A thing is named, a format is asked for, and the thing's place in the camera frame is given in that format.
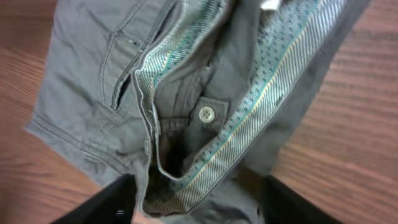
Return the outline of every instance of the white button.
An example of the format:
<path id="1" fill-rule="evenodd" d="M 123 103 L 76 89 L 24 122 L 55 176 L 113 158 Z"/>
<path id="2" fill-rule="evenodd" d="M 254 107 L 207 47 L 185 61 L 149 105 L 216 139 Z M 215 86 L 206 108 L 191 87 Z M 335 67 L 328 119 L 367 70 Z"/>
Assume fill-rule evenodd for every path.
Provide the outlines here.
<path id="1" fill-rule="evenodd" d="M 199 111 L 199 118 L 203 123 L 210 123 L 214 120 L 214 110 L 205 106 Z"/>

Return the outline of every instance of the welt pocket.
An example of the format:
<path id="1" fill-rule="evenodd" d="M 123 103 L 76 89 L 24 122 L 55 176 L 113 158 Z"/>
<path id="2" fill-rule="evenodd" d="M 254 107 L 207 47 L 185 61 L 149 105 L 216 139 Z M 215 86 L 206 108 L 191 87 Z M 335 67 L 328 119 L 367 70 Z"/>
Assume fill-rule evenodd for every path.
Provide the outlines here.
<path id="1" fill-rule="evenodd" d="M 176 2 L 138 1 L 118 29 L 111 33 L 100 75 L 102 99 L 108 108 L 118 108 L 123 90 L 131 83 L 131 68 L 138 65 L 142 60 L 142 53 L 151 46 L 155 38 L 162 37 L 159 32 L 168 32 L 164 30 L 163 24 L 165 20 L 170 23 L 171 18 L 168 15 L 175 10 Z"/>

